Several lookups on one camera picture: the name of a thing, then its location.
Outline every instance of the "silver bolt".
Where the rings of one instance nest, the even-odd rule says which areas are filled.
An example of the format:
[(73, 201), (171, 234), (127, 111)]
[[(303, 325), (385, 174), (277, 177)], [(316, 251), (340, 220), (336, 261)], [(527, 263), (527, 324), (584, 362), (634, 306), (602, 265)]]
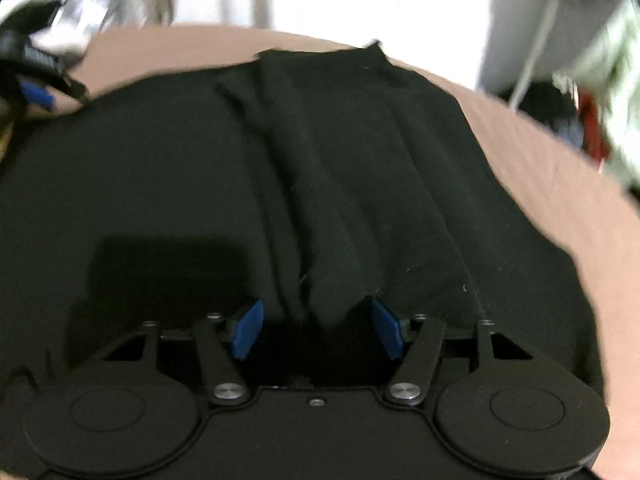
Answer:
[(389, 393), (394, 399), (412, 400), (421, 393), (420, 386), (413, 383), (396, 383), (389, 388)]
[(308, 405), (312, 408), (322, 408), (325, 404), (326, 401), (321, 397), (313, 397), (308, 401)]
[(215, 387), (213, 394), (221, 400), (235, 400), (244, 395), (244, 388), (237, 383), (222, 383)]

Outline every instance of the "metal screw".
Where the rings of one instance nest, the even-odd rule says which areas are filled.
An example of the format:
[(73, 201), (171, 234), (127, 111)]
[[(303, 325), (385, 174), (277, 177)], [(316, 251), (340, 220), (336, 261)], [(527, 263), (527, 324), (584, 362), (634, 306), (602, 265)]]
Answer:
[(412, 400), (421, 393), (420, 386), (413, 383), (396, 383), (389, 388), (389, 393), (394, 399)]
[(308, 405), (312, 408), (322, 408), (325, 404), (326, 401), (321, 397), (313, 397), (308, 401)]
[(244, 388), (237, 383), (222, 383), (215, 387), (213, 394), (221, 400), (235, 400), (244, 395)]

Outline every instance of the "circular cover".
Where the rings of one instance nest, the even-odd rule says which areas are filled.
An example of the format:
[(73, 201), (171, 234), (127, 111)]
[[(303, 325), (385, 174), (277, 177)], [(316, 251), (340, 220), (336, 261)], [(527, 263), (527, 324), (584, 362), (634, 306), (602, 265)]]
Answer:
[(187, 387), (138, 363), (103, 362), (47, 390), (30, 408), (24, 428), (52, 468), (104, 477), (164, 462), (197, 422)]
[(476, 463), (539, 478), (583, 465), (607, 437), (609, 415), (587, 386), (477, 379), (472, 374), (446, 388), (435, 413), (443, 436)]

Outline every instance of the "beige tabletop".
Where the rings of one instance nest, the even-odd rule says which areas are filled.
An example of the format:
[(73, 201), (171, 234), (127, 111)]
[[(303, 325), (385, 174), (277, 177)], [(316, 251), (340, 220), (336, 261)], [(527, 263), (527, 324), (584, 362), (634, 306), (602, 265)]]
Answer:
[[(245, 62), (268, 48), (319, 52), (345, 46), (244, 28), (122, 28), (93, 40), (76, 77), (98, 94), (150, 73)], [(532, 120), (418, 72), (458, 99), (495, 176), (529, 219), (574, 258), (598, 319), (612, 421), (595, 470), (606, 480), (640, 479), (638, 204)]]

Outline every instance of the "blue pad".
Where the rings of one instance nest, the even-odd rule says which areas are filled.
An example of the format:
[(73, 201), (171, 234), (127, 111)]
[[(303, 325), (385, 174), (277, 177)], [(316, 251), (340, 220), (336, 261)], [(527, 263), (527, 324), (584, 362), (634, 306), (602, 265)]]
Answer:
[(236, 333), (231, 340), (231, 355), (234, 359), (244, 361), (251, 351), (255, 340), (260, 335), (264, 322), (264, 305), (257, 301), (236, 325)]
[(400, 322), (376, 299), (371, 300), (371, 320), (389, 359), (400, 359), (404, 353)]

